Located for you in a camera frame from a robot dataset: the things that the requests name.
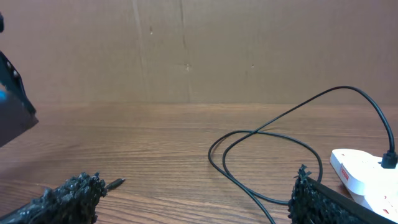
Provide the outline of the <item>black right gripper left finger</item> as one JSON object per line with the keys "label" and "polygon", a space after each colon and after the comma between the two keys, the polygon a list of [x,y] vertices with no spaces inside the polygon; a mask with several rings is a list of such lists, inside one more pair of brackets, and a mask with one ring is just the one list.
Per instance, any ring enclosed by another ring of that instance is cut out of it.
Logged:
{"label": "black right gripper left finger", "polygon": [[83,172],[56,189],[1,217],[10,224],[92,224],[97,221],[96,206],[107,190],[99,173]]}

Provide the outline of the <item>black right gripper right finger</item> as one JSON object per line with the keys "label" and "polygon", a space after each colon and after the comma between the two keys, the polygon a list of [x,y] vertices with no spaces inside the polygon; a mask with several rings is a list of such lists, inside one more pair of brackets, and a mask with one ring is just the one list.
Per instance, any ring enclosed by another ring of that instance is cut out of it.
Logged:
{"label": "black right gripper right finger", "polygon": [[302,165],[295,176],[289,218],[294,224],[394,224],[310,178]]}

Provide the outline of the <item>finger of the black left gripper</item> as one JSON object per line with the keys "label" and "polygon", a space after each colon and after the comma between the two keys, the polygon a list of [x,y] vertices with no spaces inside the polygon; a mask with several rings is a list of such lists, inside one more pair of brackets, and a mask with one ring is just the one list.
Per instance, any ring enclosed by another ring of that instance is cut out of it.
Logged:
{"label": "finger of the black left gripper", "polygon": [[13,93],[30,114],[36,114],[36,109],[29,101],[19,72],[1,52],[1,84],[6,87],[7,91]]}

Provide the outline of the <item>Galaxy S24+ smartphone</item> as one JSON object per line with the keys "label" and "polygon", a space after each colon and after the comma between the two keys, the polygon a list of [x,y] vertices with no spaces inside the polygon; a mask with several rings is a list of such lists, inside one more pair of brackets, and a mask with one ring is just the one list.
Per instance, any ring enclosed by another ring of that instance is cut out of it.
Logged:
{"label": "Galaxy S24+ smartphone", "polygon": [[11,92],[1,90],[1,147],[33,128],[39,120]]}

